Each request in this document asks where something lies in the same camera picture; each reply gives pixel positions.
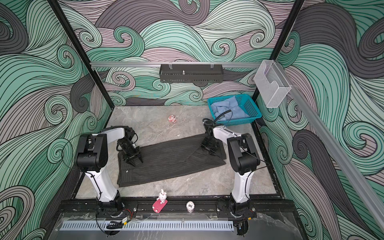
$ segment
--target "folded blue shirt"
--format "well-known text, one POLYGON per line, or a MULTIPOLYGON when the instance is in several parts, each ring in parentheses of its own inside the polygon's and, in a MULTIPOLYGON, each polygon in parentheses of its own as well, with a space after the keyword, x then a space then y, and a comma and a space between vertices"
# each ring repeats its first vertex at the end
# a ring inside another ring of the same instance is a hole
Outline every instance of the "folded blue shirt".
POLYGON ((224 116, 219 118, 218 121, 229 121, 240 118, 250 118, 248 114, 244 112, 241 107, 239 107, 236 97, 228 98, 221 102, 216 102, 211 104, 212 111, 214 112, 215 117, 219 116, 227 110, 232 112, 226 113, 224 116))

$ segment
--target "bunny figurine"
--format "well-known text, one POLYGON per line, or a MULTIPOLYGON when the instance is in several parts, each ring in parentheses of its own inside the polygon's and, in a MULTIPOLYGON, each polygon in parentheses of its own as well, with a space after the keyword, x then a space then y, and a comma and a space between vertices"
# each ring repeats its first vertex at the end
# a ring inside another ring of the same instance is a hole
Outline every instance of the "bunny figurine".
POLYGON ((159 197, 156 200, 160 199, 160 204, 163 204, 167 199, 167 193, 164 192, 164 190, 161 190, 161 193, 159 193, 159 197))

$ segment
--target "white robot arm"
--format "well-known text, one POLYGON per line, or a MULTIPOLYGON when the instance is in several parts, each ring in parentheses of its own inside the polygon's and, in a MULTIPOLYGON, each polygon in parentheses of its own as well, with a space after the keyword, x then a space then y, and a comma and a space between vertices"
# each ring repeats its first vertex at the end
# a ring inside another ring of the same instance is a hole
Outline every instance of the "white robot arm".
POLYGON ((233 132, 222 124, 216 124, 216 120, 220 117, 218 116, 215 121, 203 119, 207 137, 203 140, 202 147, 215 155, 218 141, 228 145, 229 161, 235 171, 235 183, 231 193, 231 212, 234 216, 242 216, 244 211, 249 209, 249 186, 254 171, 260 164, 260 159, 252 136, 249 133, 233 132))
POLYGON ((83 134, 79 138, 74 163, 91 180, 98 195, 99 205, 122 210, 119 191, 109 177, 106 164, 108 161, 108 143, 118 140, 116 148, 119 157, 129 162, 138 157, 141 160, 140 147, 132 143, 135 132, 127 126, 115 126, 102 130, 100 133, 83 134))

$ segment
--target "small pink object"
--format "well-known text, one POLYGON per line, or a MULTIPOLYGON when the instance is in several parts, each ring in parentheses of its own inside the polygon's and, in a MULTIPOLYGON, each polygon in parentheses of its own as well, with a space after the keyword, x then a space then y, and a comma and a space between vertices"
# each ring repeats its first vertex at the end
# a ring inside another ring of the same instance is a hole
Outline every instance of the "small pink object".
POLYGON ((166 199, 163 203, 161 203, 161 200, 156 200, 156 202, 152 205, 152 209, 155 213, 159 213, 163 207, 167 204, 168 200, 166 199))
POLYGON ((173 115, 169 116, 168 121, 175 123, 177 121, 177 118, 173 115))
POLYGON ((164 190, 161 190, 161 193, 159 193, 159 197, 156 199, 156 202, 152 205, 152 209, 159 213, 161 209, 167 204, 167 193, 164 192, 164 190))

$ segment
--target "wall-mounted shelf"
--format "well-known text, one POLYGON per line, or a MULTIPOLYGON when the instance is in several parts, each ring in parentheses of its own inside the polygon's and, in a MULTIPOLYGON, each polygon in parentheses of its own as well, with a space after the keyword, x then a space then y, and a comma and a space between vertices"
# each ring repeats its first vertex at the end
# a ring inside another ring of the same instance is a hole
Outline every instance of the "wall-mounted shelf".
POLYGON ((273 60, 263 60, 253 79, 267 108, 278 108, 291 90, 284 68, 273 60))

